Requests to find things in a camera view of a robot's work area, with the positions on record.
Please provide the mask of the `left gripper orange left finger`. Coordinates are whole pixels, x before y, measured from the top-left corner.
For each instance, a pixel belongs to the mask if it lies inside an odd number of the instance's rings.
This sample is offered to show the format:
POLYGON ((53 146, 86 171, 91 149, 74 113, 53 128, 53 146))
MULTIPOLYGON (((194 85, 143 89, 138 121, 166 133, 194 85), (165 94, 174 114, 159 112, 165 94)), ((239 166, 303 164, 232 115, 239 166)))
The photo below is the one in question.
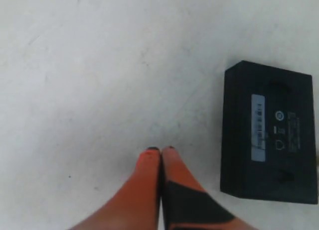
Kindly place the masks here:
POLYGON ((118 192, 73 230, 156 230, 160 210, 160 150, 149 147, 118 192))

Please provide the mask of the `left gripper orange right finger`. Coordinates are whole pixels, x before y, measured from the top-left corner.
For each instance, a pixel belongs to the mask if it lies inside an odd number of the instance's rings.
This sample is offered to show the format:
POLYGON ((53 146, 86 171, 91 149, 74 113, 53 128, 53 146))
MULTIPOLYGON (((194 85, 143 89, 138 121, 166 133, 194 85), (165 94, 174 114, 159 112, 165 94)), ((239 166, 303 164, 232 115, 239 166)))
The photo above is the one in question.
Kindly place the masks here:
POLYGON ((162 205, 166 230, 254 230, 219 205, 172 147, 162 150, 162 205))

